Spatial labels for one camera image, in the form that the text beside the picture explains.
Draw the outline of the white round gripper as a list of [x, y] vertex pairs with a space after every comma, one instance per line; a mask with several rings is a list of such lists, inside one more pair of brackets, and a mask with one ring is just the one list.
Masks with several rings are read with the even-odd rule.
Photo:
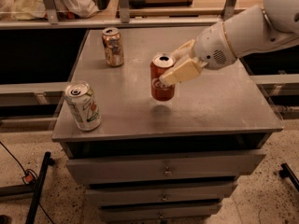
[[195, 40], [191, 39], [172, 51], [171, 56], [177, 61], [183, 58], [189, 59], [168, 69], [159, 77], [166, 86], [199, 77], [205, 67], [218, 70], [236, 61], [228, 45], [222, 22], [206, 28]]

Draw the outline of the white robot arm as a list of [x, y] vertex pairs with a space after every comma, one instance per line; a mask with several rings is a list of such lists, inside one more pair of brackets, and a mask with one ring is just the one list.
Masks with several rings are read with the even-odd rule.
[[178, 60], [160, 76], [167, 86], [194, 79], [202, 70], [219, 70], [252, 53], [299, 44], [299, 0], [263, 0], [226, 21], [206, 28], [174, 50]]

